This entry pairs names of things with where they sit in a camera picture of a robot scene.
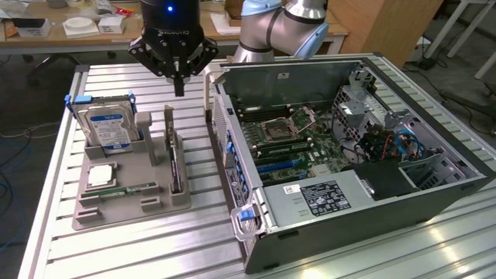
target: green circuit board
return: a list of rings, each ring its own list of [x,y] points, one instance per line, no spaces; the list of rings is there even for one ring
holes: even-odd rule
[[[301,113],[293,118],[294,126],[300,128],[308,126],[297,134],[289,127],[284,127],[281,119],[269,120],[265,123],[262,121],[241,123],[248,146],[269,146],[258,149],[253,148],[252,150],[252,158],[257,168],[292,162],[292,165],[282,169],[272,171],[258,170],[265,186],[337,173],[350,164],[341,152],[340,144],[330,135],[330,131],[318,117],[314,116],[314,118],[316,121],[313,123]],[[302,147],[305,143],[308,144],[304,151],[289,153],[290,146]],[[265,150],[272,150],[273,152],[280,150],[280,152],[272,156],[268,152],[264,152]]]

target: floor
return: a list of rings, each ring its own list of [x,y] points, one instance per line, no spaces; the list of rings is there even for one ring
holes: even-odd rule
[[[425,32],[428,37],[433,38],[436,36],[444,22],[445,19],[432,22]],[[454,26],[444,44],[448,43],[450,37],[461,29],[461,25]],[[492,103],[496,97],[484,97],[484,93],[488,90],[482,82],[473,78],[473,75],[494,50],[496,42],[478,34],[473,34],[454,58],[449,59],[444,55],[440,56],[448,64],[448,68],[442,69],[436,66],[429,71],[422,71],[422,73],[438,89],[449,90],[470,99],[476,99],[480,103]],[[233,51],[234,49],[230,48],[225,50],[225,53],[233,54]],[[20,133],[22,130],[18,127],[25,128],[60,120],[64,111],[62,99],[69,91],[73,65],[64,60],[56,62],[40,76],[40,86],[32,88],[25,84],[24,75],[44,57],[44,55],[36,55],[34,62],[26,64],[20,56],[12,56],[8,64],[0,66],[0,131],[2,133]],[[124,51],[117,52],[117,58],[114,59],[109,59],[105,52],[78,53],[74,57],[82,64],[88,65],[134,62]],[[0,61],[5,61],[5,59],[5,56],[0,57]],[[406,65],[406,68],[416,69],[413,65]],[[438,94],[425,78],[417,73],[408,73],[408,75],[425,91],[440,100]],[[494,68],[485,75],[484,80],[488,83],[496,83]],[[452,102],[446,104],[446,107],[468,124],[468,113],[465,109]],[[477,113],[473,113],[473,115],[473,125],[476,128],[488,131],[492,127],[489,118]],[[57,126],[48,126],[36,130],[32,135],[50,134],[56,132],[56,129]],[[481,135],[481,137],[496,147],[494,138],[486,135]],[[10,144],[0,142],[1,162],[17,152],[20,146],[13,145],[21,145],[25,139],[22,137],[5,139]],[[17,276],[25,248],[22,243],[26,242],[30,224],[34,218],[37,199],[40,197],[53,145],[54,137],[33,139],[29,143],[29,158],[16,170],[6,173],[20,203],[14,203],[8,213],[0,218],[0,247],[17,234],[22,223],[25,224],[26,232],[20,234],[14,240],[14,245],[0,251],[0,278],[16,278]],[[12,162],[5,167],[9,168],[18,162],[20,160]],[[5,199],[0,199],[0,210],[5,207],[5,202]],[[24,222],[20,218],[21,211],[17,207],[18,204],[21,205],[25,216]]]

